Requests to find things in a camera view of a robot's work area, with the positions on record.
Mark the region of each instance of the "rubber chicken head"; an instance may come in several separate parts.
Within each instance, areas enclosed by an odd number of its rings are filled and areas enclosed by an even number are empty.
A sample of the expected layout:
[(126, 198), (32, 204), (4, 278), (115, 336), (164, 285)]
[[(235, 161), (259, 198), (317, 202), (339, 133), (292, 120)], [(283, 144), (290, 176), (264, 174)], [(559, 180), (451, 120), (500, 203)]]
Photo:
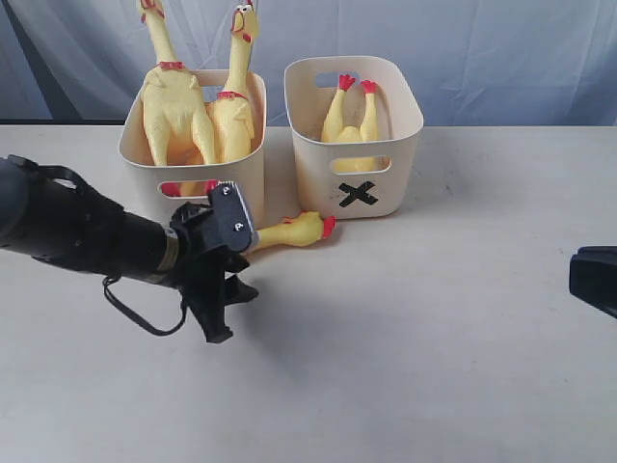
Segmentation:
[(259, 22), (252, 0), (247, 0), (245, 5), (238, 5), (235, 8), (231, 34), (235, 37), (241, 37), (247, 43), (253, 43), (259, 36)]
[(161, 0), (137, 0), (137, 11), (142, 16), (142, 22), (146, 21), (146, 12), (157, 12), (161, 17), (165, 17), (163, 2)]

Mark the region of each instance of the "black tape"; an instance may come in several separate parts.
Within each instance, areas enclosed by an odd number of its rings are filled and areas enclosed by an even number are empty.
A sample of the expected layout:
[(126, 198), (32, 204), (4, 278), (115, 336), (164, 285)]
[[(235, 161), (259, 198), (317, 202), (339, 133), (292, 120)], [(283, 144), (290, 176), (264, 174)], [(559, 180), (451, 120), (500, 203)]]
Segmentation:
[(373, 195), (367, 193), (368, 190), (373, 187), (375, 187), (375, 183), (373, 183), (372, 181), (366, 181), (358, 188), (354, 188), (347, 183), (341, 183), (338, 189), (349, 194), (349, 196), (340, 203), (340, 206), (347, 207), (348, 205), (353, 204), (356, 200), (360, 200), (368, 205), (376, 204), (379, 200)]

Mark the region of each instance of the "white table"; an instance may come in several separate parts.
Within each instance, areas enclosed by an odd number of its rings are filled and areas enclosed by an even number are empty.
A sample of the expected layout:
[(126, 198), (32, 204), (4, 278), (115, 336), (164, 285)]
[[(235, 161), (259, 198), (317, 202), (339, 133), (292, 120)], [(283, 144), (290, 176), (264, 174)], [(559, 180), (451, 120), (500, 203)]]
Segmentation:
[[(112, 190), (120, 131), (0, 139), (139, 212)], [(426, 128), (400, 211), (257, 259), (261, 295), (219, 346), (193, 319), (152, 337), (99, 277), (0, 255), (0, 461), (617, 461), (617, 323), (568, 292), (579, 246), (617, 244), (615, 147), (614, 128)], [(287, 129), (266, 150), (278, 219), (297, 210)], [(177, 320), (173, 291), (117, 292)]]

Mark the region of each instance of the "white plastic basket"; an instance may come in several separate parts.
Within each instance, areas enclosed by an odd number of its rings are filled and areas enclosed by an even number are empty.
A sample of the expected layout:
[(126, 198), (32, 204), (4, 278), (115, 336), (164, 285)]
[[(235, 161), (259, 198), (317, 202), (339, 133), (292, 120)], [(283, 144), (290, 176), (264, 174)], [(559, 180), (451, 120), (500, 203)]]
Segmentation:
[[(222, 86), (228, 78), (227, 69), (194, 70), (202, 87)], [(264, 161), (263, 142), (266, 128), (266, 86), (257, 74), (249, 72), (247, 77), (255, 138), (253, 152), (238, 161), (208, 166), (167, 166), (153, 165), (148, 140), (144, 132), (144, 108), (138, 95), (126, 119), (120, 140), (120, 154), (136, 184), (140, 199), (148, 218), (168, 222), (174, 211), (182, 204), (200, 203), (204, 197), (171, 198), (163, 194), (161, 187), (168, 182), (193, 181), (235, 181), (247, 200), (253, 220), (260, 227), (264, 218)]]
[[(320, 88), (316, 81), (323, 74), (345, 73), (377, 82), (380, 141), (319, 141), (336, 87)], [(302, 207), (337, 219), (393, 213), (403, 202), (424, 125), (420, 108), (400, 69), (390, 61), (372, 56), (309, 58), (287, 67), (284, 92)], [(345, 98), (345, 125), (360, 126), (363, 109), (364, 93), (357, 85)], [(384, 162), (377, 172), (335, 173), (333, 162), (345, 157), (381, 157)]]

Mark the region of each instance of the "fabric backdrop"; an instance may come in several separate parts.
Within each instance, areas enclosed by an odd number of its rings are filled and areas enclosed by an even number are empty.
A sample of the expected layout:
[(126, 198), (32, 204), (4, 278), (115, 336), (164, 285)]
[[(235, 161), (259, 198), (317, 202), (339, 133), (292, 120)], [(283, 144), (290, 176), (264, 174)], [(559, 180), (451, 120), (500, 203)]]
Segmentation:
[[(236, 2), (165, 1), (188, 67), (227, 67)], [(125, 117), (155, 63), (136, 0), (9, 4), (82, 117)], [(252, 70), (267, 83), (269, 124), (287, 124), (287, 65), (346, 54), (399, 65), (430, 125), (614, 124), (616, 11), (617, 0), (262, 0)], [(0, 73), (0, 97), (17, 105), (11, 75)]]

